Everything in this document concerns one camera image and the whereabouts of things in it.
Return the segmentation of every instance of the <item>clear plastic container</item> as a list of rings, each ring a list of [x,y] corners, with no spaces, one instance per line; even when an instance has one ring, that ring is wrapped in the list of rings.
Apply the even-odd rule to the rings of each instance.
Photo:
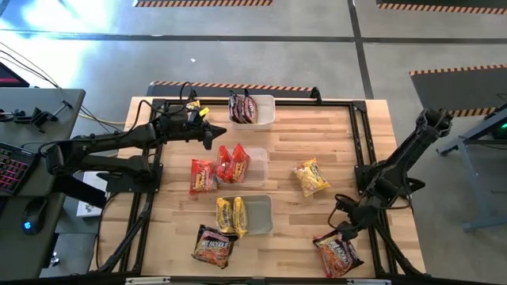
[[[237,196],[223,197],[234,204]],[[273,207],[268,195],[239,196],[246,206],[246,234],[272,234],[274,229]]]
[[[252,188],[261,187],[268,180],[268,152],[263,148],[244,148],[245,152],[250,156],[250,164],[245,173],[245,179],[242,183],[223,183],[219,182],[219,188]],[[232,155],[234,149],[227,149]]]
[[[257,123],[236,123],[232,127],[236,130],[269,130],[275,122],[275,97],[271,95],[250,95],[257,103]]]

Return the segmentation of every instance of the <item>keyboard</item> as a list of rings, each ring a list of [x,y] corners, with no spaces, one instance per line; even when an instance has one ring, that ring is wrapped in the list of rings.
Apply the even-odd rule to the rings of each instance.
[[[0,142],[0,191],[16,195],[39,160],[37,153]]]

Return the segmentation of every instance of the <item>wooden tabletop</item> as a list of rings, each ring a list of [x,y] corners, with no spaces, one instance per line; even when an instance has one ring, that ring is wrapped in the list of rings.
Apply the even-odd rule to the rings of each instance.
[[[135,119],[141,100],[133,97],[126,129]],[[377,159],[387,158],[396,148],[391,118],[384,100],[366,101]],[[143,275],[164,276],[269,276],[324,277],[314,236],[332,229],[326,220],[334,208],[334,194],[357,197],[353,167],[356,155],[352,140],[349,112],[343,107],[276,107],[276,122],[270,131],[236,131],[228,119],[227,106],[211,106],[208,120],[227,128],[227,133],[213,141],[212,150],[200,142],[168,142],[162,152],[164,174],[155,197],[146,243]],[[150,109],[141,108],[138,124],[148,121]],[[190,196],[190,165],[193,158],[215,161],[218,147],[262,147],[269,155],[269,179],[261,188],[228,188],[217,192]],[[120,150],[119,157],[141,154],[134,148]],[[317,158],[322,175],[331,187],[303,197],[292,167]],[[272,235],[248,236],[234,244],[229,266],[220,269],[193,259],[200,224],[216,228],[215,202],[222,196],[267,194],[273,200],[274,232]],[[100,262],[103,263],[125,235],[132,194],[119,194],[108,205],[101,227]],[[391,234],[415,268],[425,271],[417,239],[414,217],[410,210],[387,212]],[[335,224],[347,220],[337,211]],[[387,268],[385,249],[379,238],[382,262]],[[352,241],[364,264],[346,277],[375,276],[368,232],[363,230]],[[131,251],[135,259],[137,240]]]

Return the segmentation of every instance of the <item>gray floor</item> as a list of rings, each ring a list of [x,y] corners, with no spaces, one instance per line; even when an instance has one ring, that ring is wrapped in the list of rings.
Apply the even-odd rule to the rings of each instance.
[[[132,8],[129,1],[11,1],[0,29],[163,35],[352,36],[346,0],[276,0],[269,7]],[[505,37],[506,16],[381,10],[375,0],[356,0],[363,36]],[[51,19],[44,13],[51,8]],[[3,33],[2,41],[33,59],[61,86],[83,88],[85,106],[107,120],[125,119],[130,98],[144,95],[152,81],[258,83],[319,86],[326,98],[364,98],[354,44],[262,42],[165,42],[48,40]],[[375,99],[387,99],[398,143],[414,129],[422,110],[409,71],[507,62],[505,45],[365,44]],[[20,71],[35,85],[46,86]],[[455,119],[449,136],[481,118]],[[74,133],[103,132],[80,119]],[[436,143],[439,146],[444,140]],[[411,171],[427,182],[414,194],[414,210],[428,273],[491,283],[507,280],[507,226],[465,234],[461,222],[477,214],[460,156],[441,158],[429,150]],[[92,234],[96,221],[73,217],[66,202],[62,233]],[[59,248],[73,259],[45,276],[83,272],[91,248],[69,254],[83,235],[62,235]]]

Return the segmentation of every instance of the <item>yellow and black striped tape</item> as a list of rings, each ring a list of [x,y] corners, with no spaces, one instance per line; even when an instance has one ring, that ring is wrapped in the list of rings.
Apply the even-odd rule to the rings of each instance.
[[[258,84],[229,84],[229,83],[202,83],[191,82],[193,87],[210,87],[210,88],[240,88],[240,89],[263,89],[263,90],[284,90],[284,91],[311,91],[311,87],[291,87],[291,86],[273,86]],[[151,83],[153,86],[182,86],[184,82],[164,82],[155,81]]]
[[[269,6],[273,0],[161,0],[136,1],[134,7]]]
[[[486,13],[495,15],[507,15],[507,9],[504,8],[435,6],[435,5],[394,4],[394,3],[377,4],[377,6],[380,9],[391,9],[391,10],[454,12],[454,13]]]
[[[474,108],[474,109],[464,109],[464,110],[453,110],[448,111],[454,117],[464,117],[464,116],[485,116],[494,112],[496,108]]]
[[[507,64],[494,64],[494,65],[470,66],[470,67],[440,68],[440,69],[434,69],[434,70],[412,70],[410,72],[410,76],[419,75],[419,74],[445,73],[445,72],[491,70],[491,69],[498,69],[498,68],[507,68]]]

